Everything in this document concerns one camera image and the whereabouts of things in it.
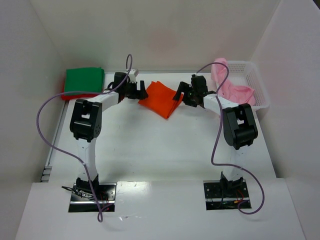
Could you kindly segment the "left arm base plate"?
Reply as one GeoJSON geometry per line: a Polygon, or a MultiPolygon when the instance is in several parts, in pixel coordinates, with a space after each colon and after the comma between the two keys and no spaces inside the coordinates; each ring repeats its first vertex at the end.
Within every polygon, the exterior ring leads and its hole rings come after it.
{"type": "MultiPolygon", "coordinates": [[[[115,211],[116,187],[116,183],[103,183],[98,187],[96,198],[103,212],[115,211]]],[[[97,213],[99,211],[90,191],[80,190],[76,184],[72,188],[67,187],[66,189],[71,192],[69,213],[97,213]]]]}

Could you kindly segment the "orange t shirt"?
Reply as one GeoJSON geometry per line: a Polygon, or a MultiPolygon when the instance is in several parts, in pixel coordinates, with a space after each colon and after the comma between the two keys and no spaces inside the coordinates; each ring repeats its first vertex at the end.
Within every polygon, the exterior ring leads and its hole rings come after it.
{"type": "Polygon", "coordinates": [[[174,100],[176,91],[165,86],[161,82],[152,81],[146,89],[148,97],[138,101],[143,107],[155,112],[164,119],[168,119],[176,108],[181,104],[183,95],[178,100],[174,100]]]}

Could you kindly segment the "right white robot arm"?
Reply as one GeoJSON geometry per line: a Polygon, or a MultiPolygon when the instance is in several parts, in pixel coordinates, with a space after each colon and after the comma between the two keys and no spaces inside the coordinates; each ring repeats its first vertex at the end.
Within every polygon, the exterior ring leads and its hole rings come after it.
{"type": "Polygon", "coordinates": [[[249,173],[241,164],[245,162],[248,148],[258,137],[252,107],[248,103],[235,103],[218,95],[217,91],[209,91],[204,76],[193,74],[191,83],[181,81],[173,97],[174,101],[182,98],[182,102],[191,107],[201,106],[220,116],[219,129],[214,142],[211,163],[222,167],[220,175],[221,195],[235,192],[242,187],[244,178],[242,171],[249,173]],[[215,153],[220,136],[231,147],[229,162],[215,162],[215,153]]]}

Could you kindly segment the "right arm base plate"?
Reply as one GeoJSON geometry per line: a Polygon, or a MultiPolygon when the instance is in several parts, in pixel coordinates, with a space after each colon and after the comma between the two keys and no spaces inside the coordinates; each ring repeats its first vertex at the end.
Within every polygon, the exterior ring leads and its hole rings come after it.
{"type": "Polygon", "coordinates": [[[213,210],[236,210],[238,204],[240,209],[251,209],[251,202],[247,183],[230,190],[223,190],[218,180],[204,181],[204,197],[207,211],[213,210]]]}

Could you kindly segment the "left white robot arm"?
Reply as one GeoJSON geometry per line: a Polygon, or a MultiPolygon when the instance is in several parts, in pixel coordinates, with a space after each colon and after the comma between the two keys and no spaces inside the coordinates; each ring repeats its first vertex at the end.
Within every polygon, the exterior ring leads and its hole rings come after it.
{"type": "Polygon", "coordinates": [[[77,192],[92,195],[100,190],[96,167],[96,141],[102,130],[103,112],[125,98],[144,100],[149,96],[143,80],[140,81],[140,88],[137,88],[138,74],[136,69],[129,73],[116,72],[111,82],[112,88],[107,88],[103,94],[95,97],[79,98],[75,101],[69,128],[77,143],[78,157],[84,166],[75,182],[77,192]]]}

